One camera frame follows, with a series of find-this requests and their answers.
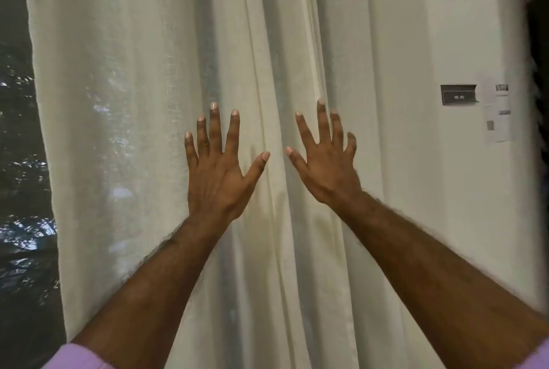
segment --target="brown skin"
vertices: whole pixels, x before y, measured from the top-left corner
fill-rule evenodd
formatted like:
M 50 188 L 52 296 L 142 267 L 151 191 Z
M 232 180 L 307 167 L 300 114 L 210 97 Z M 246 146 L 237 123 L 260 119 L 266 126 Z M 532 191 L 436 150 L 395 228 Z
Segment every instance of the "brown skin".
M 323 101 L 317 144 L 296 120 L 307 161 L 286 154 L 312 195 L 331 207 L 375 258 L 448 369 L 513 368 L 549 337 L 549 324 L 448 247 L 363 192 L 353 169 L 356 139 Z
M 198 154 L 190 133 L 189 217 L 122 286 L 73 340 L 117 369 L 161 369 L 183 311 L 208 256 L 232 220 L 244 212 L 270 154 L 243 176 L 238 164 L 240 115 L 233 111 L 222 152 L 217 104 L 197 122 Z

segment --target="hand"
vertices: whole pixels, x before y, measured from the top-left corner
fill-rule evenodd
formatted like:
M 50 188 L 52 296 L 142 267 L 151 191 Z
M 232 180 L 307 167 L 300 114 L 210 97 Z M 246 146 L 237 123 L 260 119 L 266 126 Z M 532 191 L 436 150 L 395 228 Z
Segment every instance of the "hand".
M 332 110 L 333 137 L 330 133 L 324 100 L 317 103 L 320 143 L 316 143 L 301 112 L 295 114 L 301 140 L 307 152 L 307 162 L 293 148 L 286 148 L 286 155 L 298 170 L 303 184 L 321 203 L 336 213 L 362 194 L 359 176 L 353 168 L 356 138 L 348 132 L 347 149 L 343 150 L 343 127 L 337 110 Z
M 240 115 L 238 110 L 231 114 L 223 152 L 217 103 L 210 106 L 209 139 L 204 115 L 198 118 L 196 134 L 198 154 L 194 149 L 192 134 L 187 133 L 185 136 L 185 151 L 189 165 L 189 213 L 218 215 L 228 226 L 244 212 L 271 154 L 260 154 L 248 173 L 243 176 L 238 164 Z

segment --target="lavender shirt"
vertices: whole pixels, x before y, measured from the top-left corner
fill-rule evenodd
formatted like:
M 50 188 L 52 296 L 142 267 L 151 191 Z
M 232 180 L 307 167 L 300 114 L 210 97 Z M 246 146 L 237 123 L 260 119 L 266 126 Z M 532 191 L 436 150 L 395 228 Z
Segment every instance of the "lavender shirt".
M 42 369 L 114 369 L 77 344 L 65 344 Z M 549 369 L 549 339 L 517 369 Z

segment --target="person's right arm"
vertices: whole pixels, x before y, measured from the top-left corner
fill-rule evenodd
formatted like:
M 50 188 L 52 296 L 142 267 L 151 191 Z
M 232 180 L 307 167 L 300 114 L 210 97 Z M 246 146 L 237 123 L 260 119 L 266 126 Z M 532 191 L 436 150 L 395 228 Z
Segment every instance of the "person's right arm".
M 307 161 L 286 154 L 312 195 L 331 207 L 375 258 L 448 369 L 512 368 L 549 337 L 545 318 L 498 283 L 363 192 L 353 168 L 356 139 L 318 104 L 320 143 L 296 115 Z

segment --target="beige fabric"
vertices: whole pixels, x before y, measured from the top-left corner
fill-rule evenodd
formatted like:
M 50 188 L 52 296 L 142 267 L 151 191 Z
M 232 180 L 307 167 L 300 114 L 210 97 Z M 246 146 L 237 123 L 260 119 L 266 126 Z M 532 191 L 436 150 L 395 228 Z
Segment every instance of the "beige fabric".
M 28 2 L 69 338 L 185 218 L 183 135 L 217 101 L 225 127 L 241 111 L 243 168 L 272 157 L 204 269 L 168 367 L 401 367 L 393 293 L 283 156 L 303 150 L 293 113 L 314 127 L 329 97 L 361 130 L 358 168 L 382 196 L 367 0 Z

